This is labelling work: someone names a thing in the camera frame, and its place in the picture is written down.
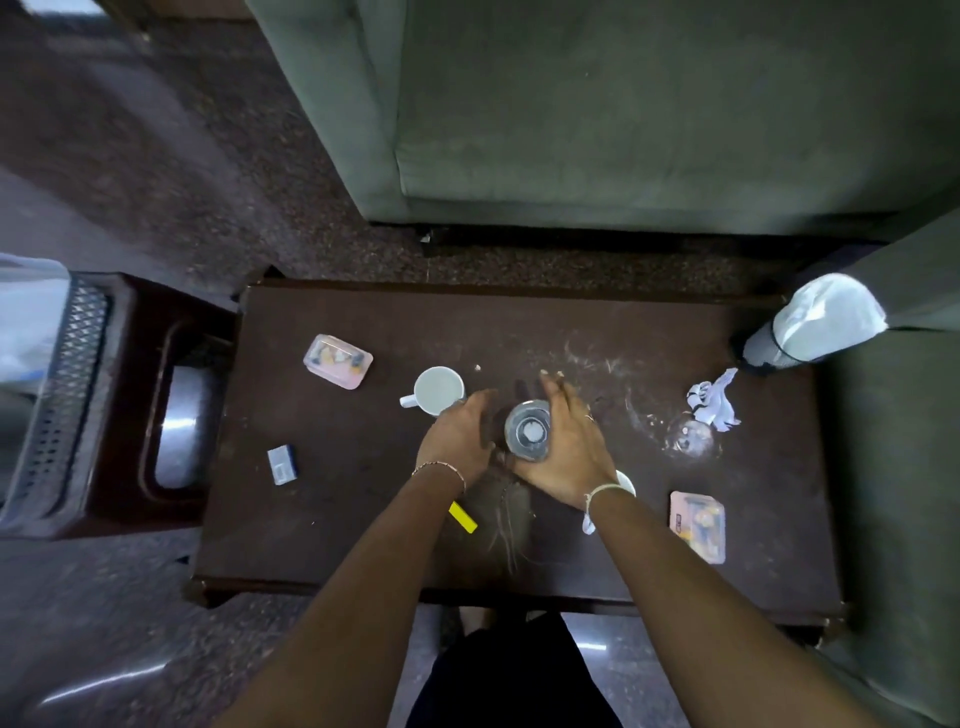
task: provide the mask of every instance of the dark brown table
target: dark brown table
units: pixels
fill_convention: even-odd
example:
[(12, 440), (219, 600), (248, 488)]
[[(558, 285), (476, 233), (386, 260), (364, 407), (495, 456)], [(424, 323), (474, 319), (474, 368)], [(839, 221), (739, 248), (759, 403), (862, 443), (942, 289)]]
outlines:
[[(211, 590), (310, 593), (325, 582), (414, 465), (432, 418), (402, 409), (417, 374), (443, 364), (468, 391), (497, 387), (504, 408), (562, 370), (591, 405), (617, 467), (666, 522), (671, 491), (727, 509), (717, 567), (771, 619), (842, 614), (813, 371), (729, 388), (742, 425), (692, 457), (673, 447), (685, 393), (733, 364), (729, 339), (769, 300), (630, 301), (553, 291), (272, 281), (248, 291), (228, 386), (195, 581)], [(318, 333), (374, 356), (352, 392), (303, 367)], [(300, 477), (277, 487), (267, 450), (291, 445)], [(582, 514), (494, 467), (461, 500), (423, 598), (446, 603), (630, 611)]]

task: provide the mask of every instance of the white mug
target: white mug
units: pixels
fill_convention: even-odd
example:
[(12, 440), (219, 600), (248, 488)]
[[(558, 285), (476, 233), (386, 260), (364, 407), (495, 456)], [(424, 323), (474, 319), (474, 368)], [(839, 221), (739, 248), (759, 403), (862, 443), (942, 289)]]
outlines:
[(419, 407), (437, 417), (467, 392), (464, 381), (449, 367), (430, 367), (420, 373), (414, 393), (400, 398), (401, 407)]

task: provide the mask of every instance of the bracelet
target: bracelet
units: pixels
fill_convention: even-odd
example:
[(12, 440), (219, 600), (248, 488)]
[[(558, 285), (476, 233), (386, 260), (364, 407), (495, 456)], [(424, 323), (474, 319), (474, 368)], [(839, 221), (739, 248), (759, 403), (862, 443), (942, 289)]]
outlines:
[(414, 471), (413, 471), (412, 473), (410, 473), (410, 477), (413, 477), (414, 475), (416, 475), (417, 473), (419, 473), (421, 470), (423, 470), (424, 468), (426, 468), (428, 465), (443, 465), (443, 466), (445, 466), (445, 467), (447, 467), (447, 468), (450, 468), (452, 471), (454, 471), (454, 472), (457, 474), (457, 477), (459, 477), (459, 478), (460, 478), (460, 481), (464, 484), (464, 493), (467, 492), (467, 479), (464, 478), (464, 477), (460, 474), (460, 471), (458, 471), (456, 468), (454, 468), (454, 467), (453, 467), (452, 465), (450, 465), (449, 463), (445, 463), (443, 460), (431, 460), (429, 463), (422, 463), (421, 465), (417, 465), (417, 466), (414, 468)]
[(590, 501), (593, 500), (593, 497), (596, 496), (600, 491), (605, 491), (608, 488), (619, 488), (621, 491), (627, 490), (619, 483), (607, 483), (606, 485), (601, 485), (598, 488), (594, 488), (592, 491), (587, 493), (587, 507), (584, 509), (584, 514), (587, 516), (588, 519), (590, 517)]

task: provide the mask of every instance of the granite floor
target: granite floor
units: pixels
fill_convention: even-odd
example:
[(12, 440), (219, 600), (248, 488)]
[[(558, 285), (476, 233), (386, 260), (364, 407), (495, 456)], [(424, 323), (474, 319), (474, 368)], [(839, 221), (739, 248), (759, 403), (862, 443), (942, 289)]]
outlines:
[[(424, 257), (372, 227), (252, 25), (169, 25), (149, 38), (55, 31), (0, 15), (0, 248), (122, 270), (229, 305), (252, 269), (312, 279), (742, 294), (824, 252), (784, 241), (473, 231)], [(196, 531), (0, 542), (0, 724), (202, 726), (306, 606), (180, 598)], [(639, 619), (568, 615), (627, 726), (685, 719)], [(391, 725), (437, 651), (422, 606)]]

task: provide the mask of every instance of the sofa arm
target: sofa arm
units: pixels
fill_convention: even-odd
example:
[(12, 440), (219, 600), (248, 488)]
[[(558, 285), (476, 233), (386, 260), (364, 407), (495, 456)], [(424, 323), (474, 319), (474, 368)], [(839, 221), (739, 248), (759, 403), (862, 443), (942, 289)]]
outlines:
[(248, 5), (360, 213), (407, 222), (394, 155), (406, 0)]

